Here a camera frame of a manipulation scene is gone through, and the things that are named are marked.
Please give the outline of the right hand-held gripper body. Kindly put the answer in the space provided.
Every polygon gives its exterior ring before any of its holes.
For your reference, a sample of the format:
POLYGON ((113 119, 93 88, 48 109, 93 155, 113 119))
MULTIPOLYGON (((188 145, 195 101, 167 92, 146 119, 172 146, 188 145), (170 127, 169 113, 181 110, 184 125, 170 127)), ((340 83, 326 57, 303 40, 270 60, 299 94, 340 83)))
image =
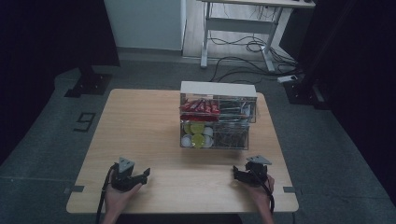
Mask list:
POLYGON ((245 171, 239 175, 246 179, 247 183, 245 184, 251 187, 263 187, 267 180, 267 172, 267 160, 262 156, 254 156, 247 158, 245 171))

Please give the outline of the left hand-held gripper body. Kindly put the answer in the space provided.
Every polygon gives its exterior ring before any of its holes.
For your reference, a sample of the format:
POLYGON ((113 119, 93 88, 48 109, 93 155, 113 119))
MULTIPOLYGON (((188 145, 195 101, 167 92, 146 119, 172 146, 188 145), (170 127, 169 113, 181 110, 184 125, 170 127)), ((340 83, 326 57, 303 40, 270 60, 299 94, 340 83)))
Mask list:
POLYGON ((134 162, 123 157, 119 158, 119 162, 115 163, 115 174, 111 178, 111 186, 121 192, 128 191, 136 186, 136 179, 141 175, 132 176, 134 170, 134 162))

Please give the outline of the clear plastic organizer box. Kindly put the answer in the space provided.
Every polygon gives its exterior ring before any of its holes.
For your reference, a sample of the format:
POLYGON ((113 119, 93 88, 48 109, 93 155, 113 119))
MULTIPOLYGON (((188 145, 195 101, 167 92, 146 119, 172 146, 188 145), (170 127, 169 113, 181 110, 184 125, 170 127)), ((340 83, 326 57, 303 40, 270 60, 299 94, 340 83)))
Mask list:
POLYGON ((246 123, 210 122, 214 128, 211 148, 248 150, 249 125, 246 123))

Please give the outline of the pile of coffee capsules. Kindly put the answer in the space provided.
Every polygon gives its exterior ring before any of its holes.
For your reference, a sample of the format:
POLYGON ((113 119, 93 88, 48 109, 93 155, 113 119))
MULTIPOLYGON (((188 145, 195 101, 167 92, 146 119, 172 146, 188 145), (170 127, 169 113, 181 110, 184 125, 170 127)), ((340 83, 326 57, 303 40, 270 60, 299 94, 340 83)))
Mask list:
POLYGON ((210 122, 181 122, 180 145, 188 148, 211 148, 214 146, 214 128, 210 122))

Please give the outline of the clear organizer with white top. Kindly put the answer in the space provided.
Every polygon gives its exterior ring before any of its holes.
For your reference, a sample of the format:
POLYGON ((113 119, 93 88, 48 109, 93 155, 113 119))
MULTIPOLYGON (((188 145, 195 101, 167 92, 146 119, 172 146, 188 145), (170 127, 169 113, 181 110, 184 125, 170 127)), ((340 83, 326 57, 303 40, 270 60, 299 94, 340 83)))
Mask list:
POLYGON ((251 120, 218 120, 218 121, 198 121, 198 122, 225 122, 225 123, 246 123, 249 125, 256 122, 258 96, 254 85, 182 81, 180 86, 179 107, 186 101, 197 99, 215 100, 219 104, 221 101, 245 101, 251 104, 251 120))

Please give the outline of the person's left hand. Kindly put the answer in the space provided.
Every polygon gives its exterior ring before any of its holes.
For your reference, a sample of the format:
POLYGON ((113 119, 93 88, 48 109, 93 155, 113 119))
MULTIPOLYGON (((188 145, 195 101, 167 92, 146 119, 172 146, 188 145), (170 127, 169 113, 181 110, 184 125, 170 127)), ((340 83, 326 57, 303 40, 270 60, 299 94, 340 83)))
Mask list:
POLYGON ((114 189, 111 185, 106 187, 105 204, 106 214, 119 215, 141 189, 142 184, 137 184, 132 189, 121 192, 114 189))

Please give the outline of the person's right hand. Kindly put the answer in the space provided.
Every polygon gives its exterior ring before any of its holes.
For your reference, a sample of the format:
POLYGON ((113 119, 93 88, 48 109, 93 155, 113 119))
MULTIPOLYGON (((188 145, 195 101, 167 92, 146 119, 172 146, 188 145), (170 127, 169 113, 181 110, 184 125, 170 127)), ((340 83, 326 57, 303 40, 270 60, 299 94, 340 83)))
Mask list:
MULTIPOLYGON (((270 175, 268 175, 267 180, 264 182, 264 186, 269 189, 270 193, 273 193, 274 191, 274 184, 275 184, 275 180, 270 175)), ((255 204, 257 205, 270 204, 271 202, 270 196, 263 187, 246 186, 246 189, 249 192, 255 204)))

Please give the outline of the row of dark sachets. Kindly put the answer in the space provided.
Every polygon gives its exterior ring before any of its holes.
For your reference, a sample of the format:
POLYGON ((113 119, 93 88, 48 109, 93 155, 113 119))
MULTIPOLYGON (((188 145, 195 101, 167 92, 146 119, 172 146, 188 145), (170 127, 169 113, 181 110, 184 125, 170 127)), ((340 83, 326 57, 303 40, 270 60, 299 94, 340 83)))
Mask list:
POLYGON ((220 120, 251 120, 251 104, 245 101, 221 101, 220 120))

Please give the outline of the row of red snack packets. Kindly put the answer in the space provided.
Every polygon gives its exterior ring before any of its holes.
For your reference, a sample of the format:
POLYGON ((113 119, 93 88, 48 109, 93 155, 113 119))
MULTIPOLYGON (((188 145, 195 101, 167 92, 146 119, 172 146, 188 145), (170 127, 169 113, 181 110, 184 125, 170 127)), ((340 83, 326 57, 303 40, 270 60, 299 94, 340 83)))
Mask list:
POLYGON ((219 103, 215 100, 197 99, 180 106, 180 118, 190 121, 218 121, 219 103))

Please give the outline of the black stand base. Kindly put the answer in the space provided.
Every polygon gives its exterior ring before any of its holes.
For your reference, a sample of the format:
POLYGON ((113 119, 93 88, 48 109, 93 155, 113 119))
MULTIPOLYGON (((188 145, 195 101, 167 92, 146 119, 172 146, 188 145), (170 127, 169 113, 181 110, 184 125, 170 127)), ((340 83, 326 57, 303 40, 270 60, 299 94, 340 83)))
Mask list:
POLYGON ((110 74, 98 74, 90 65, 82 65, 78 68, 80 78, 76 85, 65 93, 65 97, 79 98, 82 94, 103 95, 111 81, 110 74))

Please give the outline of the black metal stand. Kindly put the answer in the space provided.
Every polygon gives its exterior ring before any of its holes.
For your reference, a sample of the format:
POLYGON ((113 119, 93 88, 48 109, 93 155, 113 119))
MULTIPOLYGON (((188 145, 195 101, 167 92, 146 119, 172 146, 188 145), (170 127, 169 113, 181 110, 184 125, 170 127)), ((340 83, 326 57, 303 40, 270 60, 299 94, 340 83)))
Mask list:
POLYGON ((296 60, 302 74, 298 81, 284 84, 289 102, 294 105, 313 105, 326 109, 326 100, 320 91, 327 56, 336 37, 357 0, 311 0, 312 8, 291 11, 280 47, 296 60))

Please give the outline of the black curtain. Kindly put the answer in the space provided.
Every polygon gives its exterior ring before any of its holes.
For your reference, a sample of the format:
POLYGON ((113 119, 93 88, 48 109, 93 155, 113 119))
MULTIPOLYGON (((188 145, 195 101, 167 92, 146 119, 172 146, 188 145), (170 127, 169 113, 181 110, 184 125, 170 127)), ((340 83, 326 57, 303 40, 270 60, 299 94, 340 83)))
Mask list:
POLYGON ((58 75, 119 64, 105 0, 0 0, 0 164, 47 104, 58 75))
POLYGON ((319 86, 396 205, 396 0, 357 0, 319 86))

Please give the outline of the white cabinet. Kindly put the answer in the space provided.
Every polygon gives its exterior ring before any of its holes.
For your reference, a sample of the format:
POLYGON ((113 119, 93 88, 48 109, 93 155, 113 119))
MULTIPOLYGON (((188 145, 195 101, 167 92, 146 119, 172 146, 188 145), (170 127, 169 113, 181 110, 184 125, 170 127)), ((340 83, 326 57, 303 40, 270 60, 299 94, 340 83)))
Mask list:
POLYGON ((186 0, 105 0, 116 46, 183 49, 186 0))

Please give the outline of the white desk frame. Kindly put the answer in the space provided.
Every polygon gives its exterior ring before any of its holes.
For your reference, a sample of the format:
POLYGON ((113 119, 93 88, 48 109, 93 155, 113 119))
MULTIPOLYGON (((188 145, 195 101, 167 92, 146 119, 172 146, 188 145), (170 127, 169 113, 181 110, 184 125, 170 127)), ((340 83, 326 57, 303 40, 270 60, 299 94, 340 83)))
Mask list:
POLYGON ((308 8, 312 9, 316 6, 313 0, 199 0, 205 3, 206 10, 204 16, 204 39, 201 48, 200 66, 207 68, 207 53, 208 53, 208 34, 210 31, 221 32, 237 32, 248 34, 262 34, 268 35, 267 41, 261 47, 262 56, 266 68, 269 72, 274 73, 275 68, 270 59, 270 48, 276 33, 276 29, 280 20, 280 16, 284 8, 308 8), (273 7, 275 17, 270 21, 252 21, 240 19, 226 19, 216 18, 210 16, 210 11, 213 4, 228 4, 228 5, 246 5, 259 7, 273 7))

